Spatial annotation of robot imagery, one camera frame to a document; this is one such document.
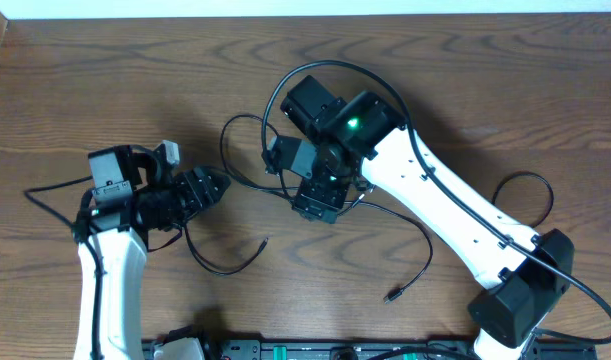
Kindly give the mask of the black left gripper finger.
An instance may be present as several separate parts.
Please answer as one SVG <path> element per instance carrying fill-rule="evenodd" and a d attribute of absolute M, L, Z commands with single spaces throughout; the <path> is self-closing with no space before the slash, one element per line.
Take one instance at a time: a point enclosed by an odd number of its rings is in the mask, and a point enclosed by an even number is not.
<path fill-rule="evenodd" d="M 200 212 L 213 208 L 228 188 L 228 184 L 202 184 L 199 190 Z"/>
<path fill-rule="evenodd" d="M 224 193 L 230 187 L 231 179 L 224 170 L 216 167 L 207 167 L 206 173 L 210 176 L 214 186 L 217 188 L 217 192 Z"/>

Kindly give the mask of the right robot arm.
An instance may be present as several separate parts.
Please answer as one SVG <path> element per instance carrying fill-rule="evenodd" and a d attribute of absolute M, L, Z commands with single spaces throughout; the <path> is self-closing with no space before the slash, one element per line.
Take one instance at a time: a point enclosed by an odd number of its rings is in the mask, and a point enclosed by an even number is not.
<path fill-rule="evenodd" d="M 571 240 L 557 229 L 540 235 L 504 214 L 405 129 L 403 116 L 373 92 L 346 102 L 308 76 L 287 93 L 281 110 L 305 135 L 274 138 L 270 145 L 280 166 L 303 178 L 293 209 L 333 223 L 351 181 L 362 176 L 383 189 L 434 231 L 482 286 L 468 306 L 481 328 L 474 353 L 519 358 L 569 288 L 540 264 L 570 271 Z"/>

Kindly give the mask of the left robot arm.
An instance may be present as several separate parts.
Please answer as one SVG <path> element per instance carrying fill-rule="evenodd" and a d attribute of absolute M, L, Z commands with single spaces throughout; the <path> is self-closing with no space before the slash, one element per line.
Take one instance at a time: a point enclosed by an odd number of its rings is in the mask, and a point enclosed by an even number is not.
<path fill-rule="evenodd" d="M 176 143 L 118 145 L 88 156 L 94 186 L 73 237 L 82 268 L 77 359 L 141 359 L 142 279 L 152 230 L 181 229 L 230 185 L 208 166 L 185 172 Z"/>

